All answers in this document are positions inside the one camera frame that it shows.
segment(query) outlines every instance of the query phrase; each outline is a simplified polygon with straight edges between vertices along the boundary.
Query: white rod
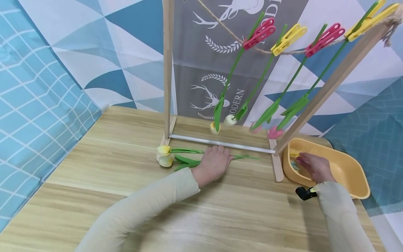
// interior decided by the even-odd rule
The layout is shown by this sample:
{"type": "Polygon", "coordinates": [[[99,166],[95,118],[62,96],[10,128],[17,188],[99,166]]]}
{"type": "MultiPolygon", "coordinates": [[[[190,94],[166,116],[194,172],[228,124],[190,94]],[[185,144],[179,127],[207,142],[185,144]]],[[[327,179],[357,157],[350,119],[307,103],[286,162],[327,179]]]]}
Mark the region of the white rod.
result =
{"type": "Polygon", "coordinates": [[[252,151],[257,151],[257,152],[264,152],[264,153],[274,154],[274,150],[257,148],[257,147],[240,145],[240,144],[224,143],[224,142],[212,141],[212,140],[201,139],[201,138],[196,138],[196,137],[188,137],[188,136],[185,136],[185,135],[170,134],[169,137],[174,138],[174,139],[180,139],[180,140],[186,140],[186,141],[191,141],[191,142],[202,143],[202,144],[222,145],[222,146],[225,146],[225,147],[236,148],[236,149],[241,149],[241,150],[252,150],[252,151]]]}

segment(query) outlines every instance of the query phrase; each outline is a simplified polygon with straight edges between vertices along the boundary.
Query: gray banner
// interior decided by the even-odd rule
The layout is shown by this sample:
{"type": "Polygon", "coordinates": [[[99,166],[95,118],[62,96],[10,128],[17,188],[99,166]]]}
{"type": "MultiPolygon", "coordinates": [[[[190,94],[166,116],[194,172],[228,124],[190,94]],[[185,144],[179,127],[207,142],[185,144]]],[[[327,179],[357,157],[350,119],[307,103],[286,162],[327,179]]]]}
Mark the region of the gray banner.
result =
{"type": "MultiPolygon", "coordinates": [[[[247,37],[261,12],[264,21],[275,18],[276,32],[257,47],[269,50],[284,24],[296,24],[308,0],[204,0],[204,4],[238,37],[247,37]]],[[[240,45],[195,0],[175,0],[174,72],[178,115],[213,119],[218,102],[240,45]]],[[[277,57],[259,90],[249,102],[251,110],[273,70],[277,57]]],[[[235,114],[252,92],[269,60],[255,50],[245,51],[225,96],[221,121],[235,114]]],[[[249,114],[244,115],[243,124],[249,114]]]]}

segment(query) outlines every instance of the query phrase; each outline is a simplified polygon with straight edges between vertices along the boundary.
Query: wooden post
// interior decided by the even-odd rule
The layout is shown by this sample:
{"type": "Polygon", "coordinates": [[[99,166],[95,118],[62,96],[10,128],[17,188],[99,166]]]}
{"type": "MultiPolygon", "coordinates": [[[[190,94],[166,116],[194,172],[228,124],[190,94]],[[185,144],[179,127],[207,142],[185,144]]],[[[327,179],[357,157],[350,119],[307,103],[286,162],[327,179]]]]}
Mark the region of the wooden post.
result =
{"type": "Polygon", "coordinates": [[[325,103],[329,96],[336,91],[340,84],[349,76],[354,68],[369,53],[369,51],[382,39],[389,30],[390,25],[379,24],[367,31],[353,47],[351,52],[345,57],[341,64],[330,76],[328,81],[319,90],[306,109],[300,114],[290,129],[284,134],[275,147],[275,155],[278,156],[288,143],[294,138],[308,120],[325,103]]]}
{"type": "Polygon", "coordinates": [[[162,6],[164,10],[164,136],[168,139],[171,117],[174,0],[164,0],[162,6]]]}

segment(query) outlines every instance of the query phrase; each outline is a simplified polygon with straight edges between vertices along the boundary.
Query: hand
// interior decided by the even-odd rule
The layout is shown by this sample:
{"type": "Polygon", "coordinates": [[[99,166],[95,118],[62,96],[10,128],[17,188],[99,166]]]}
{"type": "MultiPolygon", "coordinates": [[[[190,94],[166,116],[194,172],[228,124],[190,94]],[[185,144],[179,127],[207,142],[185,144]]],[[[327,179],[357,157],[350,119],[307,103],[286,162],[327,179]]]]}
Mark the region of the hand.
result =
{"type": "Polygon", "coordinates": [[[191,169],[199,187],[221,178],[233,158],[230,150],[223,146],[207,147],[200,164],[191,169]]]}
{"type": "Polygon", "coordinates": [[[315,183],[336,182],[330,171],[329,161],[326,158],[301,152],[297,157],[297,162],[308,171],[315,183]]]}

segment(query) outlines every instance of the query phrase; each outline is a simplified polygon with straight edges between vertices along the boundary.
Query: rope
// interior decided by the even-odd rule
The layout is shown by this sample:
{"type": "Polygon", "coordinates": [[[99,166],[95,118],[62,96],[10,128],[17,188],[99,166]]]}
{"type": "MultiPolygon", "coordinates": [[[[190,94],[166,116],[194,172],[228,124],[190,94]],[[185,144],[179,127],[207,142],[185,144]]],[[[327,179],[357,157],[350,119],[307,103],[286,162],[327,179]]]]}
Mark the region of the rope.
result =
{"type": "MultiPolygon", "coordinates": [[[[235,40],[237,40],[241,45],[243,45],[243,43],[245,42],[244,40],[241,40],[240,38],[238,38],[216,15],[214,15],[214,13],[209,8],[207,8],[207,6],[202,2],[202,0],[197,0],[197,1],[203,7],[203,9],[205,9],[210,14],[210,16],[212,18],[214,18],[235,40]]],[[[391,37],[395,33],[397,27],[400,24],[402,24],[402,18],[397,17],[397,16],[387,17],[384,20],[377,23],[376,25],[374,25],[372,28],[374,28],[377,25],[384,24],[384,23],[391,25],[391,28],[389,29],[389,31],[386,33],[386,35],[381,40],[384,42],[385,47],[390,47],[392,45],[391,37]]],[[[328,46],[335,45],[335,44],[341,43],[343,41],[345,41],[345,39],[336,40],[336,41],[333,41],[332,43],[330,43],[328,46]]],[[[263,54],[272,54],[271,51],[265,51],[265,50],[262,50],[262,49],[259,49],[256,47],[253,47],[253,49],[255,49],[256,51],[263,53],[263,54]]],[[[281,55],[302,54],[305,52],[307,52],[307,51],[306,50],[295,50],[295,51],[290,51],[290,52],[282,52],[281,55]]]]}

